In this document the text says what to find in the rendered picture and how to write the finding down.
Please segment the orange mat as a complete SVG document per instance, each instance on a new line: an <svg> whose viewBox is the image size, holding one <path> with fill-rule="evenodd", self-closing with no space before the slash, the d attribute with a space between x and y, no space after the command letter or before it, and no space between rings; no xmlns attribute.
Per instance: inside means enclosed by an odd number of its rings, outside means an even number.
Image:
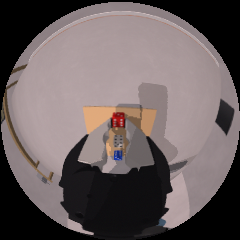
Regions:
<svg viewBox="0 0 240 240"><path fill-rule="evenodd" d="M157 110L134 107L83 106L83 112L88 134L109 118L112 118L114 112L123 112L125 118L150 137ZM123 135L123 148L113 147L114 135ZM114 150L122 150L122 156L125 156L128 144L124 127L113 127L110 129L109 139L106 141L108 156L114 156Z"/></svg>

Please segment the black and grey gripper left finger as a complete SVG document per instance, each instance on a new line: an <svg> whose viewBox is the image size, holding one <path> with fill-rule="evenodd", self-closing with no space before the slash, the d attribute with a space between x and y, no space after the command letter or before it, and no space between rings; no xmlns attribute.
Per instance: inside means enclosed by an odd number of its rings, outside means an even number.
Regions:
<svg viewBox="0 0 240 240"><path fill-rule="evenodd" d="M109 127L109 129L108 129ZM68 153L62 169L60 187L64 187L67 179L75 173L92 171L93 166L103 170L107 163L106 141L112 128L112 118L102 123L91 133L86 134Z"/></svg>

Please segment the blue die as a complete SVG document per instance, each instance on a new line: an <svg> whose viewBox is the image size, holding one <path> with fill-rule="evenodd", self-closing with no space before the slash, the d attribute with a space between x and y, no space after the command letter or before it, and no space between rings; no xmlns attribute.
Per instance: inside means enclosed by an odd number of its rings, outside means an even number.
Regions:
<svg viewBox="0 0 240 240"><path fill-rule="evenodd" d="M114 160L122 160L122 150L114 150Z"/></svg>

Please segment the red die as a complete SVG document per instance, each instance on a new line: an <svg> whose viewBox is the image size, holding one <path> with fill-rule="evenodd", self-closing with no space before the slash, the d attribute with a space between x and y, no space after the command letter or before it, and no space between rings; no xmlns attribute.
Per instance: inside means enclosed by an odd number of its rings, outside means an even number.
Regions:
<svg viewBox="0 0 240 240"><path fill-rule="evenodd" d="M113 127L124 127L124 113L123 112L114 112L112 116L112 126Z"/></svg>

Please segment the white die with black pips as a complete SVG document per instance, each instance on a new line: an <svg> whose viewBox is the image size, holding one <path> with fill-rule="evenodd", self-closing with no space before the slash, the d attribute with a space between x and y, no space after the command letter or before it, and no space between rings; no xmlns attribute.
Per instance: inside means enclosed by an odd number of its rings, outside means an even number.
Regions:
<svg viewBox="0 0 240 240"><path fill-rule="evenodd" d="M113 147L123 148L123 135L114 135Z"/></svg>

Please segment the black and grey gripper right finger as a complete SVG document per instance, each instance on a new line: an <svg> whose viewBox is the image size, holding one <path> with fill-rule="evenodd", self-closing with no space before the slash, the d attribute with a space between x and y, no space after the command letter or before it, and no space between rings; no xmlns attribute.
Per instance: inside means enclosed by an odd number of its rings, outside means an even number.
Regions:
<svg viewBox="0 0 240 240"><path fill-rule="evenodd" d="M127 127L128 126L128 127ZM124 119L126 140L125 164L138 168L138 173L157 178L165 187L166 193L173 191L170 183L170 169L166 157L153 140L146 136L127 118Z"/></svg>

